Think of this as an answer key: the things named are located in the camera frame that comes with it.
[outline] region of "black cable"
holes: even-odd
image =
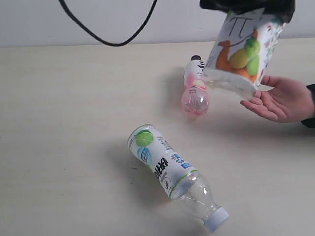
[[[122,43],[110,43],[110,42],[107,42],[103,39],[101,39],[100,37],[98,37],[96,34],[94,34],[92,31],[90,31],[84,24],[82,24],[82,22],[80,22],[78,20],[78,18],[76,18],[72,12],[70,11],[70,9],[68,8],[67,4],[64,2],[64,0],[58,0],[59,3],[61,4],[63,10],[66,12],[66,14],[75,22],[77,23],[78,26],[80,26],[86,33],[88,33],[90,36],[92,36],[94,39],[96,39],[97,41],[107,45],[107,46],[112,46],[112,47],[121,47],[121,46],[124,46],[128,43],[130,43],[144,28],[144,26],[146,26],[147,22],[149,21],[152,13],[153,13],[153,10],[157,4],[157,1],[158,0],[154,0],[153,3],[152,3],[152,6],[151,6],[151,9],[146,17],[146,19],[144,20],[144,22],[142,23],[142,25],[139,27],[139,29],[129,38],[127,39],[125,42],[122,42]]]

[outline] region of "table surface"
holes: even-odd
[[[217,236],[315,235],[315,133],[211,91],[179,108],[183,66],[213,43],[0,49],[1,236],[207,236],[126,145],[151,123],[230,213]],[[315,39],[281,40],[267,72],[315,81]]]

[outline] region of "human hand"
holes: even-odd
[[[276,76],[264,76],[262,85],[273,87],[258,90],[250,100],[241,104],[265,119],[288,123],[311,118],[315,115],[312,92],[300,81]]]

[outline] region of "white bottle cap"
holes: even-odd
[[[220,207],[207,220],[204,221],[204,226],[213,233],[221,224],[229,218],[229,214]]]

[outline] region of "green lime graphic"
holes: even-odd
[[[149,130],[141,130],[139,133],[137,133],[136,137],[136,144],[139,147],[146,147],[153,143],[154,136]]]

